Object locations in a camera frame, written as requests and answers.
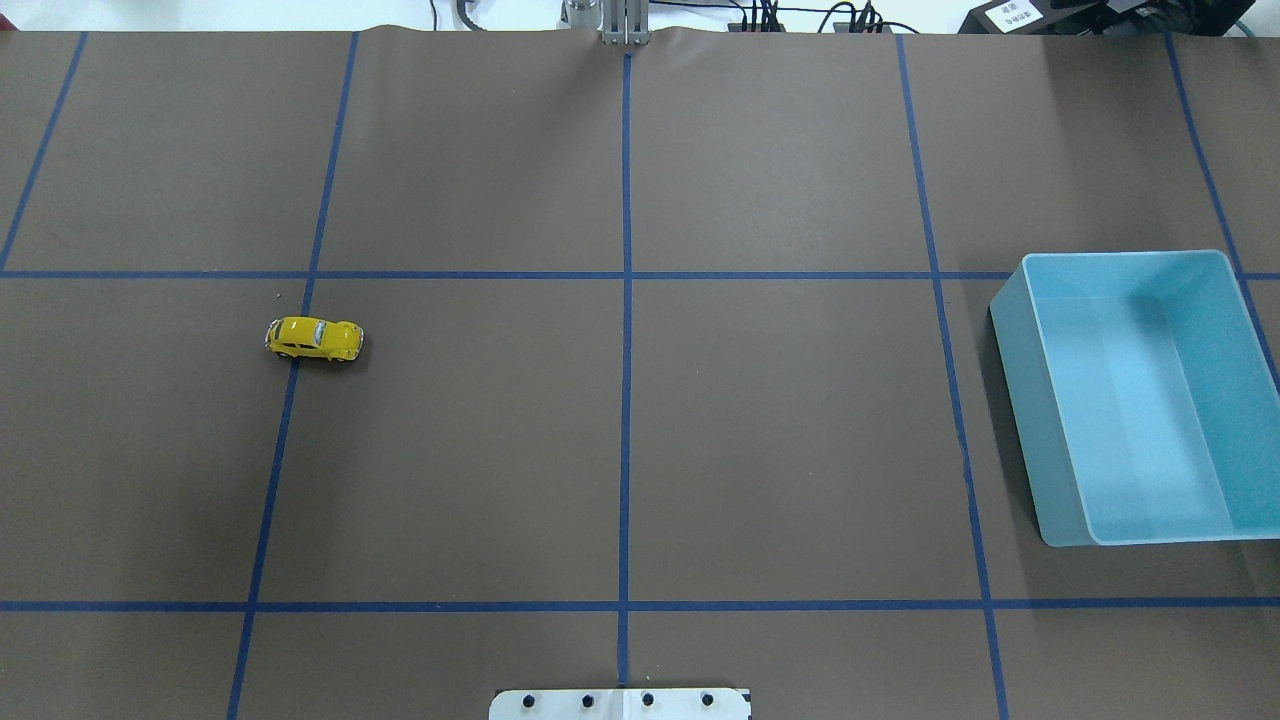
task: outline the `car roof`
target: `car roof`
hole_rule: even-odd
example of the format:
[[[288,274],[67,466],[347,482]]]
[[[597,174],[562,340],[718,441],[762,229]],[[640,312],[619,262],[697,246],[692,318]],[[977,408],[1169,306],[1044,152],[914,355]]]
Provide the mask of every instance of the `car roof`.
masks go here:
[[[319,318],[291,316],[280,319],[280,342],[305,342],[315,345],[316,323]]]

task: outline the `cable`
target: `cable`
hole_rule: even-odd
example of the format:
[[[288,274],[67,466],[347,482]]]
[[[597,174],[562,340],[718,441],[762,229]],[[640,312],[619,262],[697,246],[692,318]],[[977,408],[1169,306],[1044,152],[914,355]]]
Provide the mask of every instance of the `cable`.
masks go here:
[[[883,20],[884,17],[872,8],[872,0],[867,0],[867,5],[863,6],[863,12],[854,20],[854,24],[849,26],[849,32],[870,32],[870,26]]]
[[[827,14],[822,17],[822,22],[818,23],[818,32],[822,32],[827,27],[827,20],[829,20],[831,15],[836,14],[836,10],[841,6],[849,8],[849,23],[852,24],[854,14],[858,13],[858,8],[855,8],[852,3],[836,3],[829,10],[827,10]]]
[[[869,27],[876,27],[876,28],[883,28],[883,27],[900,27],[900,28],[902,28],[902,29],[908,29],[908,31],[911,31],[911,32],[914,32],[915,35],[920,35],[920,31],[915,29],[914,27],[911,27],[911,26],[909,26],[909,24],[902,24],[902,23],[895,23],[895,22],[892,22],[892,20],[881,20],[881,22],[878,22],[878,23],[872,23],[872,24],[870,24]]]
[[[462,24],[467,26],[467,29],[484,32],[484,28],[472,22],[471,15],[467,14],[467,0],[454,0],[453,9],[457,10],[458,19],[462,20]]]
[[[650,5],[673,5],[676,8],[707,8],[707,9],[721,9],[721,10],[737,10],[742,13],[742,28],[748,27],[746,8],[742,6],[737,0],[728,0],[732,5],[717,5],[713,3],[676,3],[673,0],[649,0]]]
[[[650,5],[671,5],[675,8],[719,8],[722,10],[736,10],[740,5],[724,5],[716,3],[682,3],[681,0],[649,0]],[[778,8],[780,13],[826,13],[822,8]]]
[[[773,0],[760,0],[760,3],[767,3],[769,9],[769,22],[765,23],[765,32],[782,32],[782,26],[778,24],[778,6],[773,4]]]
[[[742,31],[745,32],[746,31],[746,8],[744,8],[742,4],[739,3],[737,0],[728,0],[728,1],[732,3],[733,6],[736,6],[739,10],[742,10]]]

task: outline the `black cable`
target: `black cable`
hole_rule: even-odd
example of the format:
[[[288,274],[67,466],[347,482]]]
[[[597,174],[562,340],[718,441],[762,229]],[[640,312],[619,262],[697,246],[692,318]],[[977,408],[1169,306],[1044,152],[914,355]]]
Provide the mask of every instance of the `black cable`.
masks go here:
[[[764,32],[778,32],[778,17],[773,12],[773,3],[771,0],[760,0],[760,5],[764,10],[760,13],[760,24],[764,26]]]
[[[484,28],[475,24],[475,22],[471,20],[471,15],[467,14],[467,0],[454,0],[453,9],[457,10],[458,19],[462,20],[462,24],[467,26],[467,29],[484,32]]]
[[[742,4],[739,3],[737,0],[728,0],[728,1],[732,3],[733,6],[737,8],[739,10],[742,10],[742,32],[746,32],[746,8],[744,8]]]
[[[884,18],[882,18],[881,14],[876,12],[876,8],[872,6],[872,0],[867,0],[867,5],[863,6],[863,13],[858,15],[854,24],[849,27],[849,32],[870,32],[870,26],[882,19]]]
[[[822,22],[818,23],[818,32],[826,29],[827,20],[829,20],[831,15],[835,15],[836,10],[838,10],[841,6],[849,8],[849,24],[854,23],[854,14],[858,13],[858,8],[855,8],[852,3],[836,3],[835,5],[831,6],[831,9],[827,10],[827,14],[822,17]]]
[[[682,3],[681,0],[649,0],[650,5],[671,5],[675,8],[719,8],[722,10],[736,10],[737,5],[724,5],[717,3]],[[822,8],[778,8],[781,13],[826,13]]]
[[[902,23],[895,23],[895,22],[892,22],[892,20],[881,20],[881,22],[878,22],[878,23],[872,23],[872,27],[877,27],[877,28],[883,28],[883,27],[900,27],[900,28],[902,28],[902,29],[909,29],[909,31],[914,32],[915,35],[920,35],[920,31],[915,29],[914,27],[911,27],[911,26],[909,26],[909,24],[902,24]]]

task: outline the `blue tape line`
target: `blue tape line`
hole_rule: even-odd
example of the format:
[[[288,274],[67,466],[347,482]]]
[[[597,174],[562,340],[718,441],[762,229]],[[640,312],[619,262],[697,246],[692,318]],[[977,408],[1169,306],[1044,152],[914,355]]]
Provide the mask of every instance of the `blue tape line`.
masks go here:
[[[6,600],[0,612],[244,612],[247,602]]]
[[[1004,270],[959,272],[940,270],[938,277],[945,281],[1007,281],[1012,273]]]
[[[40,167],[45,163],[49,141],[52,140],[54,128],[58,127],[58,118],[63,114],[63,105],[67,102],[67,95],[72,90],[72,81],[76,78],[76,69],[79,68],[79,59],[84,54],[86,42],[88,42],[88,33],[82,32],[79,40],[76,42],[76,51],[72,53],[72,61],[67,67],[67,77],[63,78],[63,87],[58,91],[58,100],[54,101],[54,111],[49,114],[49,123],[45,124],[45,135],[41,136],[40,146],[36,149],[36,158],[31,161],[31,172],[27,173],[27,182],[22,186],[22,195],[18,197],[18,208],[13,211],[13,222],[9,223],[9,233],[5,234],[4,247],[0,249],[0,270],[9,263],[9,252],[13,251],[13,243],[18,240],[22,215],[27,211],[27,201],[31,200],[31,191],[36,187],[36,176],[40,174]]]
[[[356,50],[360,47],[360,33],[351,33],[347,47],[347,69],[342,77],[342,96],[338,99],[338,119],[333,123],[333,142],[329,146],[329,167],[324,174],[324,192],[320,193],[320,211],[316,214],[316,234],[311,242],[311,265],[307,287],[302,291],[302,314],[311,314],[311,296],[316,287],[316,270],[320,269],[320,250],[324,246],[324,228],[329,222],[329,200],[333,197],[333,176],[338,172],[338,150],[342,147],[342,128],[347,122],[347,99],[351,97],[351,76],[356,69]]]
[[[902,37],[895,36],[895,41],[897,44],[899,73],[902,77],[902,102],[906,106],[906,128],[911,141],[911,163],[915,165],[915,191],[920,201],[920,222],[924,225],[924,245],[929,255],[929,272],[933,273],[933,304],[938,313],[942,356],[946,361],[947,387],[951,392],[951,416],[955,421],[956,439],[960,443],[960,456],[964,466],[965,495],[969,502],[969,530],[973,538],[973,555],[978,569],[978,588],[982,592],[983,616],[987,624],[987,648],[991,653],[991,676],[996,691],[996,708],[1001,720],[1009,720],[1005,671],[1000,660],[996,614],[991,605],[991,582],[987,574],[987,552],[982,539],[982,519],[978,515],[978,493],[974,489],[969,439],[964,427],[964,409],[960,405],[960,383],[956,379],[955,354],[951,348],[951,328],[947,323],[946,299],[942,296],[942,277],[938,269],[938,252],[933,237],[933,218],[929,213],[929,193],[924,183],[924,161],[920,156],[920,136],[915,123],[915,104],[911,100],[911,76],[906,65],[906,47],[902,44]]]
[[[631,54],[622,56],[622,411],[618,452],[618,687],[630,676],[631,598]]]
[[[1258,309],[1253,304],[1253,292],[1249,283],[1244,282],[1244,263],[1240,260],[1240,251],[1235,246],[1235,237],[1231,234],[1231,225],[1226,222],[1226,210],[1222,209],[1222,199],[1217,193],[1217,183],[1213,182],[1213,173],[1208,168],[1208,158],[1204,156],[1204,147],[1201,145],[1199,132],[1196,129],[1196,118],[1192,115],[1192,102],[1187,95],[1187,85],[1183,82],[1183,68],[1178,63],[1178,51],[1174,49],[1174,36],[1165,33],[1165,53],[1169,55],[1169,69],[1174,73],[1174,85],[1178,87],[1178,101],[1183,105],[1183,119],[1187,120],[1187,132],[1192,138],[1192,149],[1196,150],[1196,160],[1199,163],[1201,174],[1204,176],[1204,187],[1208,188],[1208,199],[1213,204],[1213,213],[1217,214],[1217,225],[1222,231],[1222,242],[1226,245],[1226,254],[1231,259],[1231,268],[1239,278],[1240,296],[1244,299],[1244,307],[1249,311],[1253,322],[1253,332],[1258,336],[1262,346],[1262,356],[1271,370],[1271,382],[1280,388],[1280,373],[1276,372],[1275,359],[1271,356],[1271,346],[1267,342],[1267,333],[1262,329],[1262,319]]]
[[[262,503],[262,520],[257,529],[257,548],[253,552],[253,574],[250,578],[248,602],[244,610],[244,624],[241,629],[239,650],[236,653],[236,673],[232,675],[232,692],[227,702],[227,719],[236,720],[239,712],[241,689],[244,687],[244,667],[248,665],[248,648],[253,638],[253,615],[257,597],[262,588],[262,568],[266,565],[266,547],[271,537],[271,519],[275,515],[275,496],[280,487],[280,469],[284,465],[284,446],[289,437],[289,420],[293,416],[293,397],[298,387],[298,359],[289,363],[289,380],[284,386],[284,405],[280,410],[280,425],[275,433],[275,454],[271,457],[271,475],[266,483],[266,501]]]
[[[320,265],[320,250],[324,245],[325,220],[329,215],[329,197],[333,193],[333,176],[338,169],[338,150],[342,146],[342,128],[347,117],[347,99],[351,96],[351,77],[356,67],[356,50],[360,47],[360,33],[351,33],[347,46],[347,65],[342,78],[342,95],[338,100],[338,117],[334,120],[333,142],[329,147],[329,165],[325,169],[324,192],[320,196],[320,211],[316,215],[316,233],[311,243],[311,265],[307,272],[307,286],[302,293],[302,315],[311,311],[311,295],[315,291],[316,270]],[[253,574],[248,585],[248,610],[244,611],[244,625],[241,630],[239,651],[236,655],[236,673],[232,676],[232,692],[227,701],[227,720],[236,720],[239,714],[241,691],[244,687],[244,669],[248,666],[248,651],[253,639],[253,618],[257,598],[262,589],[262,569],[266,565],[266,548],[271,538],[271,519],[275,515],[275,496],[280,487],[280,469],[284,465],[284,448],[289,439],[289,420],[293,416],[293,398],[298,387],[298,359],[289,363],[289,379],[284,386],[284,405],[280,410],[280,427],[275,436],[275,454],[271,457],[271,475],[266,483],[266,501],[262,503],[262,521],[257,530],[257,548],[253,553]]]
[[[982,610],[980,600],[637,600],[632,612],[870,612]]]
[[[297,602],[156,602],[86,600],[0,601],[0,612],[224,612],[242,614],[503,614],[503,612],[915,612],[983,610],[982,600],[548,600],[497,602],[297,601]],[[1161,607],[1280,607],[1280,596],[1240,597],[1051,597],[992,600],[995,610],[1089,610]]]
[[[262,568],[266,565],[266,547],[271,537],[271,520],[275,516],[275,496],[280,487],[280,470],[284,468],[284,446],[289,439],[289,423],[293,419],[293,398],[298,388],[298,359],[289,363],[289,380],[284,386],[284,405],[280,410],[280,425],[275,432],[275,454],[271,456],[271,475],[266,483],[266,501],[262,503],[262,520],[257,528],[257,548],[253,551],[253,574],[250,578],[248,602],[257,602],[262,589]]]
[[[422,279],[422,281],[620,281],[617,272],[573,270],[320,270],[321,279]]]
[[[260,602],[259,612],[617,612],[612,600],[509,602]]]
[[[997,610],[1091,610],[1160,607],[1280,607],[1280,597],[1065,597],[995,600]]]
[[[644,270],[632,273],[637,281],[927,281],[928,272],[771,272],[771,270]]]
[[[244,612],[241,624],[241,643],[236,651],[236,671],[232,675],[232,694],[227,700],[227,720],[236,720],[239,714],[241,691],[244,689],[244,669],[248,667],[248,646],[253,637],[253,610]]]
[[[6,279],[242,281],[305,279],[306,270],[4,270]]]
[[[941,272],[945,281],[1002,281],[1006,272]],[[621,281],[614,270],[0,270],[9,279],[417,279],[417,281]],[[928,281],[927,270],[637,270],[634,281]],[[1280,279],[1249,273],[1245,279]]]

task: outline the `metal bracket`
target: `metal bracket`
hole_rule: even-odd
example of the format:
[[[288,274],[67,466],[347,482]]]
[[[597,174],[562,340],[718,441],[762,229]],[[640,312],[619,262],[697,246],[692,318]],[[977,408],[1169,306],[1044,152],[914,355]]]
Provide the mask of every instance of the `metal bracket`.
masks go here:
[[[732,688],[507,691],[489,720],[750,720],[751,692]]]
[[[649,0],[600,0],[604,24],[600,40],[605,45],[649,44]]]

